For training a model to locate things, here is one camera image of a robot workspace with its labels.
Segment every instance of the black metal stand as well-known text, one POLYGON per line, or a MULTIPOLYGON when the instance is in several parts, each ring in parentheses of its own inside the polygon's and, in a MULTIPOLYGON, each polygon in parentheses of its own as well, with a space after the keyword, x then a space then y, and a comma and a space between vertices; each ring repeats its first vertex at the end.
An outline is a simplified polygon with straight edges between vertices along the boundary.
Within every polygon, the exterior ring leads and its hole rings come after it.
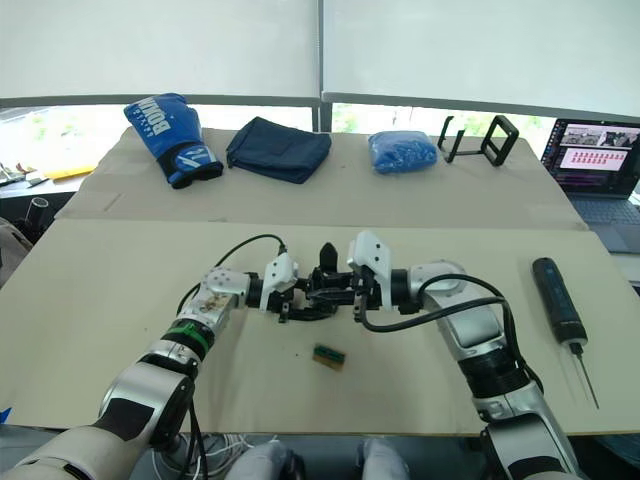
POLYGON ((442 144, 444 143, 444 140, 445 140, 447 127, 449 126, 449 123, 451 122, 452 119, 453 119, 453 116, 448 116, 447 119, 444 121, 444 125, 442 126, 442 132, 440 132, 440 138, 438 139, 438 148, 442 152, 444 160, 447 163, 453 162, 453 159, 455 158, 456 155, 484 154, 484 156, 487 157, 487 160, 489 160, 489 163, 491 163, 491 165, 493 165, 494 167, 499 167, 506 160, 507 155, 509 155, 511 148, 513 147, 514 143, 516 143, 516 140, 518 139, 518 135, 520 135, 520 132, 518 131, 518 129, 513 126, 513 124, 507 119, 507 117, 505 117, 504 115, 496 115, 493 121, 491 122, 491 125, 489 126, 489 130, 487 131, 487 134, 482 140, 482 144, 480 145, 480 150, 458 152, 458 146, 460 146, 460 141, 464 136, 464 130, 458 130, 456 139, 453 142, 453 147, 451 147, 451 151, 447 152, 442 146, 442 144), (491 137, 493 136, 493 132, 495 131, 497 126, 500 126, 500 128, 504 131, 504 133, 507 134, 507 138, 502 144, 502 148, 498 148, 497 145, 493 143, 493 141, 491 140, 491 137))

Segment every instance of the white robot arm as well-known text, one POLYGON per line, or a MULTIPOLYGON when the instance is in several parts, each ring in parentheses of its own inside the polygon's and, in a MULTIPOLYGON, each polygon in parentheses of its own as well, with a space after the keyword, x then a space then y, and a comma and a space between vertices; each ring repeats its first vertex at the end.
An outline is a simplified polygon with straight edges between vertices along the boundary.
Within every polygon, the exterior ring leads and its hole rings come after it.
POLYGON ((511 311, 495 287, 447 261, 392 270, 389 248, 371 232, 360 233, 351 243, 348 264, 360 277, 354 316, 369 330, 392 332, 437 319, 478 415, 488 423, 481 439, 497 473, 509 480, 578 478, 571 444, 544 400, 539 379, 519 353, 511 311), (472 282, 496 297, 483 304, 486 297, 472 282), (489 306, 495 303, 504 307, 503 322, 489 306), (395 325, 367 319, 367 309, 394 306, 405 313, 419 308, 434 313, 395 325), (451 313, 439 315, 444 309, 451 313))

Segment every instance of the screwdriver metal shaft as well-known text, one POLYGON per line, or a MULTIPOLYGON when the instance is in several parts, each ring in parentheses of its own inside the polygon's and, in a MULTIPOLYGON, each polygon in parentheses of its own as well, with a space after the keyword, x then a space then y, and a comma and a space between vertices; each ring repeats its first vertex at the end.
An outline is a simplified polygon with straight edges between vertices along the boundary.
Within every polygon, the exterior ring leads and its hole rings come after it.
POLYGON ((589 379, 589 374, 587 373, 587 369, 584 366, 584 361, 582 361, 582 355, 576 355, 578 360, 580 361, 580 365, 582 366, 582 371, 584 372, 584 378, 587 379, 587 385, 589 385, 589 390, 591 391, 591 396, 593 397, 593 402, 596 404, 596 408, 600 410, 600 404, 598 403, 598 398, 596 397, 596 392, 593 391, 593 385, 591 385, 591 380, 589 379))

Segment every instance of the blue boxing glove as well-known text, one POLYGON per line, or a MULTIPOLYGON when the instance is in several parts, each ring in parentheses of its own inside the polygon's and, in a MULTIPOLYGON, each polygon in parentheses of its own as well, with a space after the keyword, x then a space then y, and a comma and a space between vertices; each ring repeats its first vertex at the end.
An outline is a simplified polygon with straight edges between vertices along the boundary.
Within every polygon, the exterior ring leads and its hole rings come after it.
POLYGON ((222 163, 202 141, 198 113, 182 95, 148 97, 126 106, 124 114, 173 188, 222 175, 222 163))

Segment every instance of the black cable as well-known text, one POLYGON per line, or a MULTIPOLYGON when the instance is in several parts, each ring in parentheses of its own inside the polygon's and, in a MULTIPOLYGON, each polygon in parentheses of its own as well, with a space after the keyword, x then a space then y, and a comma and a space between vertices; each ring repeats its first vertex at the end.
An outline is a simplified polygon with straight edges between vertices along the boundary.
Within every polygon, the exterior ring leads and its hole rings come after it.
MULTIPOLYGON (((280 237, 272 233, 261 233, 260 235, 255 235, 253 237, 250 237, 244 240, 243 242, 240 242, 235 247, 233 247, 231 250, 225 253, 222 256, 222 258, 220 258, 220 260, 218 260, 218 262, 215 264, 215 267, 219 267, 220 265, 222 265, 222 263, 224 263, 224 261, 227 258, 229 258, 236 251, 238 251, 248 243, 254 242, 261 238, 273 238, 274 240, 277 240, 279 243, 278 255, 287 251, 287 246, 285 245, 285 243, 282 241, 280 237)), ((180 312, 182 311, 182 307, 184 307, 184 304, 187 301, 187 299, 190 298, 192 295, 196 295, 199 289, 200 289, 200 284, 197 283, 193 287, 191 287, 187 293, 184 294, 184 296, 180 300, 180 303, 178 304, 178 310, 176 312, 176 315, 180 314, 180 312)), ((200 426, 198 425, 198 419, 196 417, 196 410, 193 405, 193 400, 189 404, 189 417, 191 419, 191 437, 189 439, 189 448, 187 449, 187 458, 185 460, 184 465, 182 466, 182 469, 180 470, 180 473, 178 474, 177 480, 181 480, 184 477, 185 473, 189 469, 189 466, 191 465, 191 458, 193 457, 195 443, 198 444, 198 450, 200 451, 200 463, 203 471, 203 478, 204 480, 207 480, 209 478, 209 466, 207 464, 207 451, 204 448, 202 432, 200 431, 200 426)))
POLYGON ((193 432, 196 425, 196 415, 193 406, 193 400, 189 404, 189 420, 191 421, 191 436, 189 438, 189 447, 187 448, 187 458, 185 459, 184 465, 182 465, 182 468, 180 469, 180 473, 178 474, 176 480, 182 480, 184 478, 184 475, 187 473, 187 470, 189 470, 191 457, 193 457, 193 450, 195 449, 196 437, 194 436, 193 432))
POLYGON ((287 251, 287 247, 284 244, 284 242, 282 241, 282 239, 277 236, 274 235, 273 233, 261 233, 260 235, 256 235, 254 237, 251 238, 247 238, 244 242, 240 242, 238 245, 236 245, 235 247, 233 247, 231 250, 229 250, 227 253, 225 253, 222 258, 220 260, 218 260, 218 263, 216 263, 216 267, 219 267, 220 265, 222 265, 222 263, 229 258, 231 255, 233 255, 236 251, 238 251, 239 249, 241 249, 242 247, 244 247, 247 243, 251 243, 254 242, 256 240, 260 240, 261 238, 273 238, 274 240, 277 240, 278 243, 280 244, 279 246, 279 251, 278 251, 278 255, 286 252, 287 251))
MULTIPOLYGON (((245 241, 240 242, 238 245, 233 247, 231 250, 225 253, 220 260, 218 260, 218 263, 215 264, 214 268, 222 265, 227 258, 229 258, 231 255, 233 255, 235 252, 237 252, 239 249, 241 249, 248 243, 254 242, 256 240, 260 240, 261 238, 273 238, 274 240, 277 240, 278 243, 280 244, 278 247, 278 254, 287 251, 287 246, 279 236, 274 235, 273 233, 261 233, 260 235, 255 235, 253 237, 247 238, 245 241)), ((200 290, 200 284, 196 283, 193 287, 191 287, 191 289, 189 289, 187 293, 184 294, 184 296, 182 297, 182 300, 180 300, 180 303, 178 304, 178 311, 176 312, 176 315, 180 314, 180 312, 182 311, 182 307, 184 307, 184 304, 187 301, 187 299, 190 298, 192 295, 197 294, 198 290, 200 290)))
MULTIPOLYGON (((366 294, 362 295, 362 303, 366 305, 366 294)), ((435 312, 430 312, 425 315, 419 315, 414 318, 410 318, 409 320, 404 320, 402 322, 393 323, 391 325, 375 325, 369 322, 366 315, 366 307, 360 307, 360 322, 367 329, 372 332, 377 333, 390 333, 390 332, 399 332, 400 330, 406 330, 407 328, 417 327, 419 325, 424 325, 425 323, 431 322, 433 320, 438 320, 443 317, 447 317, 449 315, 454 315, 456 313, 464 312, 466 310, 471 310, 472 308, 482 307, 484 305, 492 305, 495 303, 504 304, 506 300, 501 297, 486 297, 486 298, 477 298, 475 300, 469 300, 468 302, 459 303, 457 305, 452 305, 450 307, 441 308, 436 310, 435 312)))
POLYGON ((502 292, 500 292, 500 290, 498 290, 496 287, 491 285, 489 282, 485 282, 484 280, 473 277, 471 275, 466 275, 462 273, 449 273, 449 274, 438 275, 436 277, 433 277, 427 280, 426 282, 424 282, 422 285, 420 285, 420 288, 418 289, 418 293, 417 293, 417 298, 421 306, 422 306, 422 296, 424 294, 424 291, 427 289, 427 287, 429 285, 440 282, 442 280, 464 280, 489 290, 491 293, 495 295, 495 297, 486 297, 486 298, 479 298, 476 300, 470 300, 468 302, 463 302, 458 305, 453 305, 447 308, 441 308, 439 310, 436 310, 435 312, 430 312, 426 315, 419 315, 409 320, 405 320, 403 322, 395 323, 392 325, 374 325, 374 324, 371 324, 367 319, 367 315, 366 315, 367 297, 365 294, 363 295, 363 299, 361 300, 360 312, 359 312, 359 318, 360 318, 360 321, 362 322, 362 325, 373 332, 396 332, 399 330, 404 330, 404 329, 415 327, 418 325, 423 325, 427 322, 431 322, 433 320, 447 317, 449 315, 470 310, 472 308, 477 308, 484 305, 500 304, 500 306, 502 307, 502 323, 503 323, 504 336, 505 336, 507 348, 509 349, 511 355, 513 356, 515 361, 519 364, 519 366, 521 366, 525 370, 525 372, 527 372, 527 374, 529 375, 529 378, 535 381, 538 384, 538 388, 540 388, 540 391, 544 393, 542 380, 533 371, 533 369, 527 364, 526 360, 522 356, 522 353, 520 352, 520 347, 518 345, 518 337, 516 335, 515 321, 513 319, 513 312, 511 311, 509 302, 507 302, 502 292))
POLYGON ((193 406, 193 402, 189 406, 189 415, 193 418, 195 429, 191 431, 191 436, 195 436, 196 443, 198 444, 198 450, 200 451, 200 468, 202 469, 203 480, 209 478, 209 464, 207 463, 207 452, 204 449, 204 440, 202 439, 202 432, 200 431, 200 425, 198 425, 198 419, 196 417, 196 410, 193 406))
POLYGON ((192 295, 195 295, 199 289, 200 289, 200 284, 196 283, 193 287, 189 289, 187 293, 184 294, 184 296, 182 297, 182 300, 180 300, 180 303, 178 304, 178 311, 176 312, 176 315, 180 315, 180 312, 182 311, 182 307, 184 307, 184 303, 187 301, 187 298, 191 297, 192 295))

